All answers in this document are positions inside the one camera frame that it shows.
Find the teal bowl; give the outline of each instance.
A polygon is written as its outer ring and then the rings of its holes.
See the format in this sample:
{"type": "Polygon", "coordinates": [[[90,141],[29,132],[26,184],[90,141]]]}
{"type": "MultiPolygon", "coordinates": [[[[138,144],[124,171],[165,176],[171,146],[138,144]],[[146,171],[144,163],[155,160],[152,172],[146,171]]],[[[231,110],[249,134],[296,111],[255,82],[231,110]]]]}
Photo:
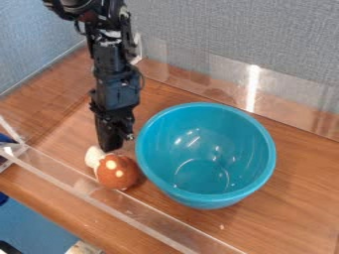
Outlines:
{"type": "Polygon", "coordinates": [[[229,206],[251,195],[271,177],[276,159],[259,122],[233,107],[200,102],[149,119],[134,152],[148,180],[199,209],[229,206]]]}

